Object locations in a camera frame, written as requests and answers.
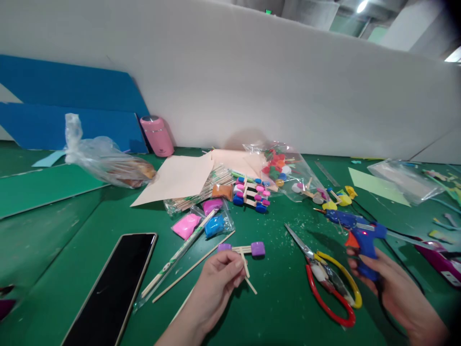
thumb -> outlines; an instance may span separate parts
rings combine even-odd
[[[221,270],[217,277],[219,282],[224,286],[227,285],[243,268],[243,260],[236,259],[229,263],[223,270]]]
[[[364,255],[359,255],[359,257],[367,267],[380,273],[385,278],[388,278],[392,275],[392,269],[383,261],[379,259],[372,259]]]

orange clay packet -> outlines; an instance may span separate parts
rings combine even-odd
[[[228,201],[232,202],[232,193],[233,193],[232,185],[213,185],[213,191],[211,192],[212,198],[224,197]]]

scissor blade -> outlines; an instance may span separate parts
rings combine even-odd
[[[298,246],[304,252],[304,254],[309,259],[313,260],[314,259],[314,253],[311,251],[311,249],[305,243],[303,243],[303,241],[296,235],[296,233],[293,232],[293,230],[290,228],[290,226],[285,224],[285,227],[287,228],[288,233],[290,233],[291,236],[293,237],[294,241],[298,244]]]

scissors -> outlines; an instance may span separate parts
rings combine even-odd
[[[352,299],[349,292],[347,292],[347,289],[342,283],[342,280],[340,279],[340,277],[334,271],[332,271],[332,269],[327,265],[327,263],[319,256],[319,254],[323,254],[323,253],[319,253],[319,254],[314,253],[306,244],[302,242],[302,240],[296,235],[296,233],[293,232],[290,226],[285,224],[285,227],[287,228],[288,232],[291,234],[295,242],[298,244],[298,246],[301,248],[304,255],[306,256],[307,263],[308,263],[306,265],[307,277],[309,279],[309,285],[312,289],[312,292],[314,293],[315,298],[317,299],[317,302],[320,304],[322,309],[325,310],[328,316],[331,317],[332,320],[334,320],[336,323],[346,328],[352,328],[355,325],[355,314],[354,314],[354,310],[352,310],[350,303],[352,303],[352,305],[356,305],[358,308],[362,306],[362,297],[360,296],[358,289],[355,289],[357,285],[355,284],[354,280],[352,279],[352,277],[350,277],[350,274],[348,273],[349,274],[349,276],[347,276],[348,279],[349,277],[351,278],[349,282],[351,282],[351,280],[352,282],[354,282],[352,287],[354,289],[354,293],[356,297],[355,301]],[[347,319],[344,319],[336,315],[325,304],[325,302],[322,300],[322,297],[320,296],[315,286],[314,276],[322,284],[322,286],[327,290],[327,292],[333,294],[336,297],[336,299],[339,300],[340,303],[345,307],[347,311],[347,315],[348,315]]]

red scissors handle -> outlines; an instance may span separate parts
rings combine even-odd
[[[312,292],[314,293],[315,298],[317,299],[317,302],[320,304],[320,306],[325,310],[335,322],[339,323],[340,325],[346,327],[346,328],[352,328],[355,325],[355,314],[354,311],[352,310],[352,307],[349,305],[349,303],[337,292],[337,290],[333,291],[334,296],[336,297],[337,300],[341,302],[341,304],[346,308],[347,314],[348,314],[348,319],[344,319],[336,315],[331,309],[324,303],[322,300],[322,297],[317,291],[317,287],[315,286],[314,282],[314,275],[312,274],[312,268],[310,265],[306,265],[306,270],[307,270],[307,276],[309,278],[309,285],[312,289]]]

